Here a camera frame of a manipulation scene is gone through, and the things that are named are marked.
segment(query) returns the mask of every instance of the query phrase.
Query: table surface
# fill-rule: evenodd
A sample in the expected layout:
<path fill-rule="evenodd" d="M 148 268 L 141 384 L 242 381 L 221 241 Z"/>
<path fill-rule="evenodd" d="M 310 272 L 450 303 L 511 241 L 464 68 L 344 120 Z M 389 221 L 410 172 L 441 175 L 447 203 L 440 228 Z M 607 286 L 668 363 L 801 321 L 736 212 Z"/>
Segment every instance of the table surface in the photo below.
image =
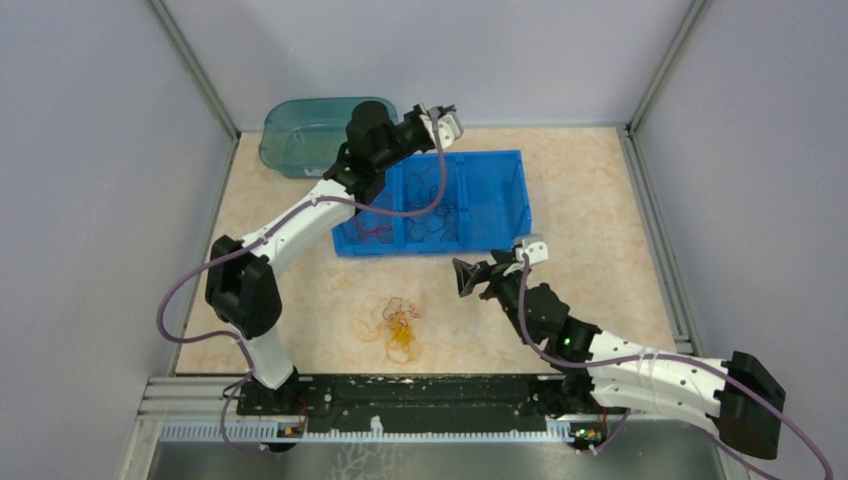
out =
<path fill-rule="evenodd" d="M 260 140 L 260 133 L 241 137 L 213 238 L 238 238 L 256 230 L 315 183 L 266 168 L 259 160 Z M 530 285 L 548 282 L 583 321 L 673 350 L 615 129 L 469 129 L 452 147 L 513 149 L 521 150 L 524 159 L 533 232 L 544 235 L 551 255 L 534 268 Z M 462 258 L 473 262 L 488 256 Z M 495 300 L 458 298 L 450 260 L 339 258 L 327 232 L 278 279 L 284 305 L 280 335 L 295 366 L 303 373 L 551 371 L 522 345 Z M 205 276 L 201 282 L 206 284 Z M 225 327 L 203 301 L 202 291 L 198 289 L 186 336 Z M 404 305 L 414 303 L 421 313 L 411 326 L 416 342 L 411 352 L 389 349 L 386 331 L 377 328 L 393 297 L 402 298 Z M 224 373 L 245 367 L 232 341 L 216 338 L 183 346 L 177 371 Z"/>

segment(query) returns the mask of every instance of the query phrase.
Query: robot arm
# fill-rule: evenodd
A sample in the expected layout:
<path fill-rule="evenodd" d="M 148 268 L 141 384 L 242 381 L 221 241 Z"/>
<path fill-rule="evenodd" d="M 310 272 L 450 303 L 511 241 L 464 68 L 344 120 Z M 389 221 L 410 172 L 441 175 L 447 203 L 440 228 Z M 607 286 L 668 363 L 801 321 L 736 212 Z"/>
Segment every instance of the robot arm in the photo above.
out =
<path fill-rule="evenodd" d="M 443 147 L 462 136 L 452 107 L 428 111 L 419 104 L 394 125 L 382 103 L 361 103 L 347 125 L 348 141 L 312 191 L 240 240 L 225 235 L 213 243 L 211 259 L 261 240 L 249 253 L 209 270 L 205 297 L 218 318 L 242 337 L 254 377 L 265 387 L 277 390 L 295 371 L 277 331 L 282 301 L 276 279 L 318 237 L 356 215 L 355 204 L 370 204 L 386 184 L 387 169 L 435 147 L 431 117 L 438 118 Z"/>
<path fill-rule="evenodd" d="M 529 259 L 530 266 L 547 260 L 547 245 L 540 235 L 531 235 L 519 239 L 511 252 L 493 250 L 492 256 L 494 265 L 453 260 L 459 295 L 469 295 L 477 284 L 488 283 L 480 298 L 496 298 L 523 339 L 518 296 L 524 258 Z M 524 318 L 530 340 L 537 345 L 546 342 L 546 360 L 564 360 L 585 367 L 563 368 L 551 363 L 565 373 L 563 393 L 575 410 L 596 412 L 599 407 L 624 407 L 657 413 L 700 427 L 747 455 L 777 457 L 780 420 L 761 405 L 722 378 L 668 359 L 683 355 L 628 341 L 572 317 L 569 310 L 546 283 L 525 292 Z M 614 360 L 624 356 L 639 359 Z M 594 365 L 611 359 L 608 365 Z M 698 360 L 742 382 L 783 411 L 783 388 L 755 357 L 734 352 L 730 361 Z"/>

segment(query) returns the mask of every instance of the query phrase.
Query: transparent container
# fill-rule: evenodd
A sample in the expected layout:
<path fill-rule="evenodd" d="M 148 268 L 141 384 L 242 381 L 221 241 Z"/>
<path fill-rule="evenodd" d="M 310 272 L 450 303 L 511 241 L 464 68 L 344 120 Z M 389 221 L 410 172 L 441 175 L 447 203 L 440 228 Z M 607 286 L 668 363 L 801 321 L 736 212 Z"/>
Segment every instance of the transparent container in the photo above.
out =
<path fill-rule="evenodd" d="M 320 177 L 347 141 L 345 127 L 354 107 L 367 100 L 383 103 L 392 121 L 398 122 L 394 105 L 379 97 L 314 98 L 277 105 L 265 118 L 259 158 L 289 178 Z"/>

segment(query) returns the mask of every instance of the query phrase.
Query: black end cap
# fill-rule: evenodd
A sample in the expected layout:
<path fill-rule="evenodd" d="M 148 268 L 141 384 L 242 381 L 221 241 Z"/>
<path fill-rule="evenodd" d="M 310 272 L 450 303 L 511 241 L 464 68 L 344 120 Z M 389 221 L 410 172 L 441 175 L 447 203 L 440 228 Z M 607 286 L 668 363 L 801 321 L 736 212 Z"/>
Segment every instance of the black end cap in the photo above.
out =
<path fill-rule="evenodd" d="M 783 411 L 786 391 L 753 355 L 733 352 L 725 362 L 728 375 L 763 397 L 773 407 Z M 736 387 L 725 384 L 716 392 L 721 400 L 719 418 L 713 419 L 719 439 L 734 450 L 764 460 L 777 458 L 780 440 L 780 420 L 762 405 Z"/>
<path fill-rule="evenodd" d="M 224 235 L 212 244 L 210 259 L 240 248 L 241 241 Z M 270 330 L 283 313 L 268 257 L 250 252 L 209 269 L 205 299 L 218 318 L 238 328 L 246 340 Z"/>
<path fill-rule="evenodd" d="M 555 337 L 551 337 L 545 350 L 548 354 L 563 358 L 569 362 L 587 362 L 592 359 L 589 347 L 595 335 L 603 330 L 597 325 L 580 321 L 571 315 L 565 320 L 562 329 Z M 557 370 L 566 371 L 557 365 L 552 365 Z"/>
<path fill-rule="evenodd" d="M 371 158 L 390 142 L 392 119 L 382 102 L 367 100 L 354 107 L 345 127 L 347 148 L 358 158 Z"/>

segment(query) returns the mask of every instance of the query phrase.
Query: tangled rubber bands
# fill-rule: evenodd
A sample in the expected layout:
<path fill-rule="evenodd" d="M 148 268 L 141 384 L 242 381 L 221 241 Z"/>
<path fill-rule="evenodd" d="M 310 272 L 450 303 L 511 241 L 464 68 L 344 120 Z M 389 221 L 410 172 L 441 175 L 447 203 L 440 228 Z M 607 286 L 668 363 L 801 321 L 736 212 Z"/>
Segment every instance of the tangled rubber bands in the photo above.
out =
<path fill-rule="evenodd" d="M 377 196 L 371 203 L 376 208 L 392 208 L 392 196 L 385 193 Z M 363 223 L 376 223 L 375 226 L 365 226 Z M 342 224 L 342 233 L 349 242 L 373 243 L 369 239 L 376 239 L 382 244 L 395 241 L 392 230 L 392 219 L 386 215 L 374 215 L 362 212 Z"/>
<path fill-rule="evenodd" d="M 406 178 L 404 185 L 406 199 L 403 205 L 405 211 L 419 210 L 422 206 L 432 203 L 436 198 L 439 190 L 438 184 L 431 185 L 424 180 L 425 174 L 434 165 L 435 162 L 421 173 L 413 173 Z M 403 223 L 407 241 L 421 243 L 457 241 L 459 239 L 458 222 L 456 201 L 445 195 L 442 202 L 433 209 L 432 213 L 420 217 L 405 218 Z"/>
<path fill-rule="evenodd" d="M 360 318 L 353 319 L 351 327 L 357 338 L 370 343 L 381 336 L 385 337 L 386 358 L 394 363 L 409 363 L 421 355 L 421 344 L 412 331 L 413 325 L 421 320 L 421 312 L 415 304 L 406 302 L 404 306 L 403 298 L 392 297 L 379 318 L 377 325 L 371 325 Z"/>
<path fill-rule="evenodd" d="M 432 175 L 427 176 L 427 172 L 436 165 L 437 162 L 434 161 L 419 173 L 405 175 L 403 211 L 420 210 L 435 200 L 439 191 L 438 178 L 429 178 Z M 393 205 L 392 196 L 387 191 L 388 189 L 378 195 L 371 205 L 377 208 L 391 209 Z M 442 198 L 441 203 L 431 213 L 403 220 L 406 241 L 412 243 L 456 242 L 459 240 L 458 224 L 459 213 L 456 199 L 450 198 L 450 193 Z M 348 242 L 353 243 L 374 244 L 379 242 L 386 245 L 395 241 L 392 219 L 386 215 L 362 212 L 342 224 L 342 233 Z"/>

